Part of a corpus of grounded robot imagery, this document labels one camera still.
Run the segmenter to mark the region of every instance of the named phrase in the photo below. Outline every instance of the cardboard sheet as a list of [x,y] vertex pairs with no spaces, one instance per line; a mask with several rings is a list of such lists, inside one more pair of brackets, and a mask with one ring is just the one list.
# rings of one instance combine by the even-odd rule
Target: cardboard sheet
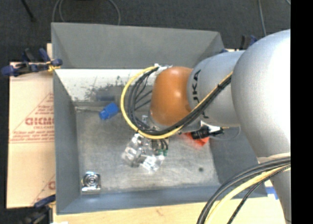
[[10,77],[7,208],[55,194],[53,75]]

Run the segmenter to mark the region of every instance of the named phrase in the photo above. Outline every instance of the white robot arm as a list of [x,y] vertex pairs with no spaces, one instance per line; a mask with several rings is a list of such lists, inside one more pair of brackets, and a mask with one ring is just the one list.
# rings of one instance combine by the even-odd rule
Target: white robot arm
[[[221,128],[240,126],[257,157],[290,153],[290,50],[291,31],[285,30],[245,51],[209,57],[193,69],[167,68],[156,77],[149,111],[154,129],[160,131],[145,131],[139,120],[129,119],[125,112],[124,117],[146,138],[196,131],[204,122]],[[193,120],[184,120],[191,115]],[[291,223],[290,171],[278,174],[272,183],[286,222]]]

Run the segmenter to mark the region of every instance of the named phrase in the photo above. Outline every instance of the yellow cable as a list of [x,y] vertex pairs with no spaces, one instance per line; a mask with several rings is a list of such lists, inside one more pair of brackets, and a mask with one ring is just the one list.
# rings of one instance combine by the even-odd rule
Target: yellow cable
[[[125,105],[124,105],[124,99],[125,99],[125,95],[126,95],[126,92],[127,92],[127,89],[129,88],[129,86],[131,85],[131,83],[137,78],[139,77],[140,75],[144,74],[145,72],[148,72],[152,69],[156,68],[155,66],[152,66],[152,67],[147,67],[143,70],[141,70],[140,72],[138,72],[136,75],[134,75],[125,85],[123,91],[122,91],[122,95],[121,95],[121,111],[122,111],[122,115],[124,116],[126,122],[128,123],[128,125],[130,125],[130,127],[132,129],[134,129],[137,133],[141,134],[142,136],[146,137],[146,138],[149,138],[149,139],[165,139],[165,138],[168,138],[174,134],[176,134],[180,129],[182,129],[182,125],[181,126],[178,126],[177,128],[175,128],[174,130],[166,133],[166,134],[162,134],[162,135],[151,135],[151,134],[146,134],[144,133],[143,131],[139,130],[138,127],[136,125],[134,125],[132,123],[132,121],[128,118],[126,112],[125,112]],[[199,106],[202,105],[202,103],[213,93],[213,91],[221,84],[223,83],[230,75],[232,75],[233,72],[230,72],[224,79],[221,80],[221,82],[215,86],[215,88],[202,100],[200,101],[195,107],[194,109],[190,112],[192,113],[194,110],[196,110]]]
[[204,223],[209,224],[212,223],[212,219],[214,217],[214,215],[217,213],[217,211],[219,210],[219,208],[228,200],[232,199],[234,196],[236,196],[237,194],[239,194],[240,192],[244,191],[245,189],[247,189],[248,187],[262,181],[263,179],[267,178],[268,176],[274,174],[276,171],[287,167],[286,166],[282,166],[279,168],[275,168],[272,169],[270,171],[264,172],[258,176],[255,176],[254,178],[248,180],[247,182],[239,185],[238,187],[236,187],[235,189],[233,189],[231,192],[229,192],[224,198],[222,198],[219,203],[217,203],[214,207],[212,207],[212,209],[210,210],[208,216],[206,217],[206,220],[204,221]]

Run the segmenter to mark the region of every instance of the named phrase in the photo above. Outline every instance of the transparent object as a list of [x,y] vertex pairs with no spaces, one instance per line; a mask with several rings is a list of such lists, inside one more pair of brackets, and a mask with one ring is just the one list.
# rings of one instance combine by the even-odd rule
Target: transparent object
[[134,134],[127,144],[122,159],[131,167],[142,166],[150,172],[158,170],[165,157],[163,151],[151,139],[140,134]]

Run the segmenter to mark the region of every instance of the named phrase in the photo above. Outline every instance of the black floor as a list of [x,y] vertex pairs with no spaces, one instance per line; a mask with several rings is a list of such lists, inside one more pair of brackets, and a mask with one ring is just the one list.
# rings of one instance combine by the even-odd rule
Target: black floor
[[[26,47],[36,52],[51,40],[50,23],[56,1],[26,0],[37,19],[31,22],[21,0],[0,0],[0,67],[10,60],[19,60]],[[259,39],[291,27],[291,6],[286,0],[113,1],[121,13],[121,25],[218,31],[228,48],[239,47],[242,35]],[[64,0],[62,12],[68,22],[117,23],[117,13],[107,0]],[[56,13],[55,21],[60,20]],[[0,79],[0,89],[0,224],[10,224],[29,210],[4,211],[8,136],[6,79]]]

